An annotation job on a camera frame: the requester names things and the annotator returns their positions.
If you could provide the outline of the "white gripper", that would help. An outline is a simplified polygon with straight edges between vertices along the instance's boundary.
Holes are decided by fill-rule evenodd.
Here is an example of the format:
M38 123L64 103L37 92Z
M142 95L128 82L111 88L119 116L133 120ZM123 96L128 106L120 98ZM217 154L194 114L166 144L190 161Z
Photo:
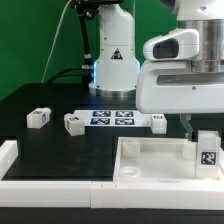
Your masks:
M145 114L181 114L185 138L195 142L190 114L224 112L224 74L193 72L191 61L199 53L195 29L175 29L152 38L144 44L143 53L137 109Z

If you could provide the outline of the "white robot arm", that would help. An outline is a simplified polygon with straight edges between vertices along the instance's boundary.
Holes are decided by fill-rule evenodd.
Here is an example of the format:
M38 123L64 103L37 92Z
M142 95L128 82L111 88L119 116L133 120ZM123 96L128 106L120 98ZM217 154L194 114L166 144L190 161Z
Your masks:
M119 5L99 4L100 55L89 90L136 97L145 114L224 113L224 0L158 0L177 28L148 40L135 57L135 21Z

